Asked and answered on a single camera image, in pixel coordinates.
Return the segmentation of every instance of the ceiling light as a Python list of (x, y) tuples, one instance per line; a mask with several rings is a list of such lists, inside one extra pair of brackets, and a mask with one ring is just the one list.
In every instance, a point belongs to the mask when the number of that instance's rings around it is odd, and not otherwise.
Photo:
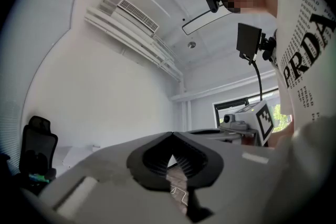
[(191, 48), (191, 49), (195, 48), (196, 47), (196, 43), (193, 42), (193, 41), (191, 41), (191, 42), (188, 43), (188, 47)]

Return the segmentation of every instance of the tree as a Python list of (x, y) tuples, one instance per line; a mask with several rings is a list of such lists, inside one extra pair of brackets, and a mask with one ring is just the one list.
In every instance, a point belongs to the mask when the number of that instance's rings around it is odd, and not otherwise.
[(273, 129), (273, 132), (279, 132), (284, 129), (288, 124), (288, 117), (280, 113), (280, 104), (277, 104), (273, 110), (273, 117), (279, 121), (278, 127)]

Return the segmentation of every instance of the black chair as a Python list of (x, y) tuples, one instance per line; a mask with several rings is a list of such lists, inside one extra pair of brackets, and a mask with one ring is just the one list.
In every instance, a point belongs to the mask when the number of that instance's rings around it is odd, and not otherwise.
[(34, 182), (29, 176), (44, 176), (47, 181), (56, 178), (52, 167), (58, 137), (51, 133), (50, 121), (33, 116), (24, 127), (18, 181), (21, 187), (38, 194), (48, 182)]

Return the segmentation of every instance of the white t-shirt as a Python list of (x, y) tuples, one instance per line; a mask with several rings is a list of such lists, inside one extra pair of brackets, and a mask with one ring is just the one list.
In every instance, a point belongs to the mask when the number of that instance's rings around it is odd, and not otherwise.
[(324, 0), (278, 0), (275, 68), (295, 129), (336, 114), (336, 22)]

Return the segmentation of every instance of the black cable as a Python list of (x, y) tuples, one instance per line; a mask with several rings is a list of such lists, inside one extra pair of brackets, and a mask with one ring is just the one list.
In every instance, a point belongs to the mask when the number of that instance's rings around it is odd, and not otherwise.
[[(201, 16), (203, 16), (203, 15), (209, 13), (209, 12), (211, 12), (211, 9), (209, 9), (208, 11), (202, 13), (201, 15), (198, 15), (197, 17), (193, 18), (192, 20), (190, 20), (190, 21), (187, 22), (186, 24), (182, 25), (182, 30), (184, 31), (183, 27), (187, 26), (188, 24), (190, 24), (190, 23), (193, 22), (194, 20), (197, 20), (198, 18), (200, 18)], [(214, 22), (214, 21), (216, 21), (216, 20), (218, 20), (218, 19), (221, 19), (221, 18), (223, 18), (223, 17), (225, 17), (225, 16), (227, 16), (227, 15), (230, 15), (230, 14), (232, 14), (232, 12), (230, 12), (230, 13), (228, 13), (228, 14), (225, 14), (225, 15), (223, 15), (223, 16), (220, 17), (220, 18), (217, 18), (217, 19), (215, 19), (215, 20), (212, 20), (211, 22), (207, 23), (206, 25), (211, 24), (212, 22)], [(198, 28), (198, 29), (192, 31), (192, 32), (189, 33), (189, 34), (187, 34), (185, 31), (184, 31), (184, 33), (185, 33), (187, 36), (189, 36), (189, 35), (192, 34), (193, 32), (195, 32), (195, 31), (201, 29), (202, 27), (204, 27), (204, 26), (206, 26), (206, 25), (202, 25), (200, 28)]]
[(262, 89), (262, 87), (261, 87), (261, 79), (260, 79), (260, 73), (259, 73), (259, 70), (258, 70), (258, 67), (257, 67), (257, 64), (256, 64), (256, 62), (255, 61), (252, 61), (252, 65), (253, 65), (253, 67), (255, 68), (255, 70), (256, 70), (256, 72), (257, 72), (257, 77), (258, 77), (258, 81), (259, 81), (259, 88), (260, 88), (260, 100), (263, 100), (263, 89)]

